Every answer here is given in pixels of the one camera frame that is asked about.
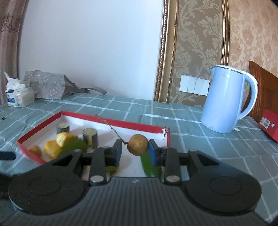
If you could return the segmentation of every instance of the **beige wallpaper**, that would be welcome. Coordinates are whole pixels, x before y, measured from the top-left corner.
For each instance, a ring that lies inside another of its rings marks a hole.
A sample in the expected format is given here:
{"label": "beige wallpaper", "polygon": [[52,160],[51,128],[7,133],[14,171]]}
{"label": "beige wallpaper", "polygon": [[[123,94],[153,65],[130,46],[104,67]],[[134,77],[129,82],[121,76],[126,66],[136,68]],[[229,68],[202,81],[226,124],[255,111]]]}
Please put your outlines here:
{"label": "beige wallpaper", "polygon": [[249,71],[256,62],[278,77],[278,7],[271,0],[228,0],[228,65]]}
{"label": "beige wallpaper", "polygon": [[203,105],[206,96],[180,92],[181,75],[211,79],[209,69],[220,62],[221,0],[179,0],[175,62],[169,102]]}

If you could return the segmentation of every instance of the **electric kettle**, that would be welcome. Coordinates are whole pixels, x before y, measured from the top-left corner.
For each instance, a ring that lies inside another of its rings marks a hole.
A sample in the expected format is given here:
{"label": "electric kettle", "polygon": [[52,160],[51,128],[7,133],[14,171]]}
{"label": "electric kettle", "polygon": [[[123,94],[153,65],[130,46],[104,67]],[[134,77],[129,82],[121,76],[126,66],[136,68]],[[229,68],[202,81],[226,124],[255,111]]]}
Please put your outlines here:
{"label": "electric kettle", "polygon": [[[212,83],[204,104],[201,123],[219,133],[230,133],[252,110],[258,95],[258,82],[248,72],[217,65],[210,69]],[[251,100],[241,112],[245,81],[251,86]]]}

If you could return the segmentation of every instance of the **tissue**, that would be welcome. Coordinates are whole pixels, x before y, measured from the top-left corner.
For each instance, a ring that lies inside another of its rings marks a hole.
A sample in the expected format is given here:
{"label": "tissue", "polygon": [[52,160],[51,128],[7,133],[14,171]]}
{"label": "tissue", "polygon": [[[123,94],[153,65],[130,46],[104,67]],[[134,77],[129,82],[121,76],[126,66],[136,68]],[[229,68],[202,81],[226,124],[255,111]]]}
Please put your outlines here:
{"label": "tissue", "polygon": [[22,82],[17,78],[10,78],[6,72],[4,74],[8,80],[5,93],[9,106],[26,107],[35,101],[35,92],[31,87],[28,87],[29,81]]}

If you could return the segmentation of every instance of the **white wall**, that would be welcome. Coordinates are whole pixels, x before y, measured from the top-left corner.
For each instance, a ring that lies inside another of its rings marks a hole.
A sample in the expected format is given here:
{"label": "white wall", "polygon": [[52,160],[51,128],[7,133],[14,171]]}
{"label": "white wall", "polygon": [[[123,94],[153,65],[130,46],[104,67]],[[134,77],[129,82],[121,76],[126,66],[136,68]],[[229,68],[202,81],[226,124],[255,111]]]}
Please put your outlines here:
{"label": "white wall", "polygon": [[63,73],[108,94],[153,99],[163,0],[29,0],[19,77]]}

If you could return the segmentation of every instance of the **tray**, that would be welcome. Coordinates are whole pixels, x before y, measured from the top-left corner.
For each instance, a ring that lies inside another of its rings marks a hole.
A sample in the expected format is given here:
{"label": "tray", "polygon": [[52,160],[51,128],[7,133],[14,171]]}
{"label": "tray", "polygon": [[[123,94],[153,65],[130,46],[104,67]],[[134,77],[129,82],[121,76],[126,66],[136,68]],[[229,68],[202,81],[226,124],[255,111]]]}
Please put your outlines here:
{"label": "tray", "polygon": [[[104,119],[117,131],[124,141],[129,141],[134,134],[142,134],[148,140],[154,139],[158,146],[170,147],[170,131],[165,132],[165,128],[150,126],[138,123],[124,122],[113,119]],[[85,128],[95,128],[98,131],[99,147],[112,146],[118,138],[115,132],[96,116],[83,115],[73,112],[61,111],[45,120],[37,127],[26,133],[17,143],[22,153],[38,164],[44,164],[51,159],[43,150],[44,144],[48,140],[56,139],[56,125],[67,122],[70,125],[70,132],[82,138],[82,131]],[[42,150],[42,156],[38,157],[29,151],[31,145],[38,145]],[[82,178],[88,179],[89,166],[86,167]],[[145,173],[139,156],[132,155],[123,144],[123,152],[120,160],[120,167],[113,176],[121,177],[145,177]]]}

